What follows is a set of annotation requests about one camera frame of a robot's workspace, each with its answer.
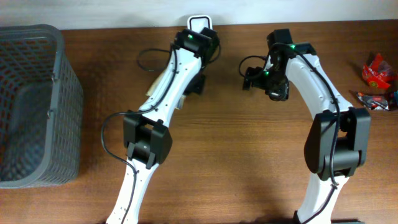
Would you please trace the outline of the yellow snack bag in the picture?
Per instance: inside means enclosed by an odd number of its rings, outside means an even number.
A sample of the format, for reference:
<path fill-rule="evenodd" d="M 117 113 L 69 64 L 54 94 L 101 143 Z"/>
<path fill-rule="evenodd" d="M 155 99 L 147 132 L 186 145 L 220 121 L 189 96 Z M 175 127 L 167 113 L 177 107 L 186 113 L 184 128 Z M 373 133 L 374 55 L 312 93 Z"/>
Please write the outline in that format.
<path fill-rule="evenodd" d="M 146 96 L 148 96 L 150 99 L 152 99 L 152 95 L 154 94 L 156 88 L 159 86 L 160 81 L 163 79 L 163 76 L 165 75 L 165 71 L 163 71 L 152 83 L 152 85 L 149 87 Z M 184 101 L 186 99 L 187 95 L 185 93 L 182 94 L 180 99 L 178 100 L 178 103 L 176 105 L 177 110 L 181 110 L 183 108 Z"/>

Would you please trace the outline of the black red snack packet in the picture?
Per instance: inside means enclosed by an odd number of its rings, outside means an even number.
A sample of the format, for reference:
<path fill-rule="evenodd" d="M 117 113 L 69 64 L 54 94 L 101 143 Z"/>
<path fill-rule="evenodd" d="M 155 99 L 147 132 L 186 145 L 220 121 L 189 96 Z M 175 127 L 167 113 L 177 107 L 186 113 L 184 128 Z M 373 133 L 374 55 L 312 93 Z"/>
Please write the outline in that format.
<path fill-rule="evenodd" d="M 356 92 L 356 97 L 370 110 L 389 111 L 389 103 L 382 95 L 366 95 L 361 92 Z"/>

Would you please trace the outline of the blue mouthwash bottle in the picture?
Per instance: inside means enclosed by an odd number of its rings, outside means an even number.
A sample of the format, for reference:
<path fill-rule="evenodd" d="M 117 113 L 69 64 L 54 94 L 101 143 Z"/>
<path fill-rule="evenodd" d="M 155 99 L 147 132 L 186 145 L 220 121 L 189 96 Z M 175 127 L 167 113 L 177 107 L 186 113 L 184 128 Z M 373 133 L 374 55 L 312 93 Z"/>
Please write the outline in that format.
<path fill-rule="evenodd" d="M 392 91 L 386 94 L 389 111 L 397 110 L 398 108 L 398 92 Z"/>

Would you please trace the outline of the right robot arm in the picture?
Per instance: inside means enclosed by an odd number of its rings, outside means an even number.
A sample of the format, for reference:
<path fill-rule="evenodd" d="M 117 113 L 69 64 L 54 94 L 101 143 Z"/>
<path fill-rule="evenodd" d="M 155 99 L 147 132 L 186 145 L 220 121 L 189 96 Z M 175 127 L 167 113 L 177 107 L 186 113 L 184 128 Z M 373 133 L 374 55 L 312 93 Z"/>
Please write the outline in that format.
<path fill-rule="evenodd" d="M 267 45 L 263 66 L 242 74 L 243 89 L 258 88 L 273 101 L 285 101 L 294 85 L 313 120 L 304 145 L 311 174 L 305 198 L 289 222 L 331 223 L 342 188 L 366 161 L 371 115 L 339 93 L 310 43 L 295 43 L 288 29 L 276 29 Z"/>

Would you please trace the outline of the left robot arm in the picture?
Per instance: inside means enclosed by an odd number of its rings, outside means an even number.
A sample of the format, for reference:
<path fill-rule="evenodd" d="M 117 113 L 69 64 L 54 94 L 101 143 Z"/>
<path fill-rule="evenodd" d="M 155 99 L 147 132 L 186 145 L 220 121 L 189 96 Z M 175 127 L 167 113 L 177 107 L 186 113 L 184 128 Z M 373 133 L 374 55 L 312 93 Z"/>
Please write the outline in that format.
<path fill-rule="evenodd" d="M 178 32 L 170 45 L 169 62 L 145 103 L 137 111 L 113 113 L 105 119 L 108 122 L 113 117 L 123 117 L 126 148 L 125 158 L 117 157 L 126 165 L 126 172 L 107 223 L 138 222 L 150 179 L 172 147 L 169 125 L 174 110 L 185 92 L 193 91 L 194 82 L 214 61 L 212 56 L 219 47 L 220 39 L 213 29 Z"/>

